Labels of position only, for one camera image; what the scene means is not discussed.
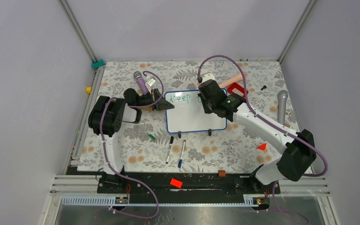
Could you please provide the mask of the blue framed whiteboard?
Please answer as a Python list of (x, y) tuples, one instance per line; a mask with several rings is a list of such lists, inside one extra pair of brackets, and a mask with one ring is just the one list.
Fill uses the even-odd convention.
[(174, 105), (166, 110), (166, 128), (168, 133), (219, 131), (227, 128), (227, 120), (215, 114), (206, 114), (199, 90), (168, 91), (165, 100)]

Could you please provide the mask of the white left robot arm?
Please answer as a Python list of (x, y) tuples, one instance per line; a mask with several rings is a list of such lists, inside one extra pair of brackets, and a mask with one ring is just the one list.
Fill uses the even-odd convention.
[(101, 138), (104, 164), (103, 172), (109, 187), (116, 193), (125, 190), (127, 181), (118, 175), (124, 173), (120, 156), (119, 131), (123, 122), (137, 124), (142, 110), (170, 110), (175, 106), (165, 100), (158, 89), (139, 95), (135, 89), (124, 91), (123, 98), (100, 96), (97, 98), (88, 118), (89, 128)]

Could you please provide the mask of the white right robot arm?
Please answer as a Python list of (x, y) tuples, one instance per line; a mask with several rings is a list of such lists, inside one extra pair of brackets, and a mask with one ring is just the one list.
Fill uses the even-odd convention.
[(298, 181), (315, 161), (314, 139), (309, 131), (297, 132), (278, 123), (254, 109), (244, 97), (225, 94), (212, 79), (201, 83), (198, 89), (207, 114), (214, 113), (250, 129), (281, 154), (280, 159), (253, 171), (250, 187), (254, 192), (262, 193), (276, 180)]

